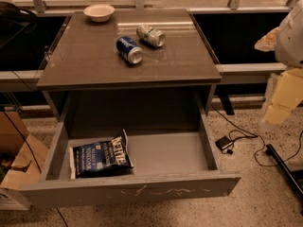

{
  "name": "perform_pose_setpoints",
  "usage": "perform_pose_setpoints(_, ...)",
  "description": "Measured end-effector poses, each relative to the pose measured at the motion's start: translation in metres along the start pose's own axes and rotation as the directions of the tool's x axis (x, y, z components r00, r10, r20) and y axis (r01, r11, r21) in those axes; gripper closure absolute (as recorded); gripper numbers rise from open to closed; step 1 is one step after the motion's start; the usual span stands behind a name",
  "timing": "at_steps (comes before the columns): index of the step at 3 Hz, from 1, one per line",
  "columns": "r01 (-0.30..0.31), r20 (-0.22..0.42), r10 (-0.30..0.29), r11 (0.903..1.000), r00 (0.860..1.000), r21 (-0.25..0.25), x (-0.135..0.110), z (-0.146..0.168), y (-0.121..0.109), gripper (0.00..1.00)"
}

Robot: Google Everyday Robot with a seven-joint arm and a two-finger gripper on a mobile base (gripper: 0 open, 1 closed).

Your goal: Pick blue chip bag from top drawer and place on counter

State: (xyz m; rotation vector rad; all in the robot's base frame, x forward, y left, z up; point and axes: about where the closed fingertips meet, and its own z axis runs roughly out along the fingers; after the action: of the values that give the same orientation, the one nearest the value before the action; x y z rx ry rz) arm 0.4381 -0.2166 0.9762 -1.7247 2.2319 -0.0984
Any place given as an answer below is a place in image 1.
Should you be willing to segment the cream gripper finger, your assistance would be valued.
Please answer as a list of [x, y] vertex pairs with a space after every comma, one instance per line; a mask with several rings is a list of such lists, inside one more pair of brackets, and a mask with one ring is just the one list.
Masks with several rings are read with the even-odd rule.
[[279, 31], [279, 28], [273, 28], [266, 35], [264, 35], [261, 39], [259, 39], [255, 43], [256, 50], [262, 52], [274, 51], [276, 47], [276, 35]]
[[263, 103], [261, 108], [260, 126], [267, 131], [276, 129], [286, 121], [291, 112], [292, 111], [284, 111], [272, 106], [265, 109]]

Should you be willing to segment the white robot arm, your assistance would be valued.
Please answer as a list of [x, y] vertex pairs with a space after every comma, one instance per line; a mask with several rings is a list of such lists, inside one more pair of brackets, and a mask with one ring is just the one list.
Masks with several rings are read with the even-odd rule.
[[281, 126], [303, 101], [303, 0], [296, 3], [280, 25], [255, 44], [256, 50], [275, 52], [286, 69], [267, 82], [259, 124], [267, 131]]

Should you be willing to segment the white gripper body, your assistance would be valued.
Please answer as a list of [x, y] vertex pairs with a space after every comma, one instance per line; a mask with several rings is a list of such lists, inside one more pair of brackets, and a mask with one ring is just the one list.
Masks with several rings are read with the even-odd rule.
[[292, 111], [303, 101], [303, 70], [291, 68], [272, 74], [267, 82], [264, 108]]

